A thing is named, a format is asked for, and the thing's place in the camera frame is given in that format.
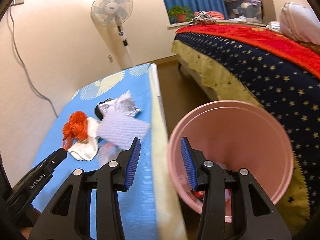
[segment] white pillow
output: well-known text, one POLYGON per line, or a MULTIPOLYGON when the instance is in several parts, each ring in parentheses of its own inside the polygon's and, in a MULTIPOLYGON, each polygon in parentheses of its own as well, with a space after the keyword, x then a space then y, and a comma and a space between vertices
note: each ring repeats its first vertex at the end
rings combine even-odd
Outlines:
POLYGON ((295 41, 320 44, 320 22, 310 8, 287 2, 280 13, 280 30, 295 41))

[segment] orange yarn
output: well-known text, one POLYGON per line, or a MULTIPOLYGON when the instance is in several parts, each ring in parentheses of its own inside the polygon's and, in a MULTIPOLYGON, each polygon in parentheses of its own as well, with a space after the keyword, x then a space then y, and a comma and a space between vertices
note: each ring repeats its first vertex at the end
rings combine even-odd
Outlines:
POLYGON ((73 138, 80 141, 86 140, 88 138, 88 122, 85 113, 76 111, 70 115, 69 122, 63 126, 62 133, 62 147, 66 151, 71 147, 73 138))

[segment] green plant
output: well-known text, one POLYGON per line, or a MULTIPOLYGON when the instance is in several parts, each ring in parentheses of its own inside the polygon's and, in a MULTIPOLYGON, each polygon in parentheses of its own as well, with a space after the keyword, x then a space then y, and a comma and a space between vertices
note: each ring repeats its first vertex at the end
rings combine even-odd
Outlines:
POLYGON ((193 14, 187 14, 186 22, 192 21, 193 18, 194 18, 193 14))
POLYGON ((191 14, 191 9, 189 6, 180 6, 180 5, 176 5, 173 6, 169 11, 168 11, 168 15, 170 17, 176 17, 179 14, 191 14))

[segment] terracotta pot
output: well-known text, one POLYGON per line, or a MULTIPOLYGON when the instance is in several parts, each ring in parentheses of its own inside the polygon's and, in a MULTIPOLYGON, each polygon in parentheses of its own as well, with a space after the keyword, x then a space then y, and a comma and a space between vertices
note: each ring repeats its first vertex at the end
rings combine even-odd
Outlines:
POLYGON ((178 20, 178 23, 183 23, 186 21, 186 18, 187 18, 187 15, 185 13, 183 14, 178 14, 177 15, 177 20, 178 20))

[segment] wooden floor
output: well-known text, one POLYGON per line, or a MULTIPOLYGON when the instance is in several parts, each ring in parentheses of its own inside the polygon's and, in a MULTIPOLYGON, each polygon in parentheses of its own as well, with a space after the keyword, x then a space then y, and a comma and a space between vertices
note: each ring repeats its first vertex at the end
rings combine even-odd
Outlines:
MULTIPOLYGON (((209 103, 210 100, 191 76, 181 74, 178 61, 158 65, 160 90, 168 135, 180 119, 191 110, 209 103)), ((200 215, 180 199, 189 240, 196 239, 200 215)))

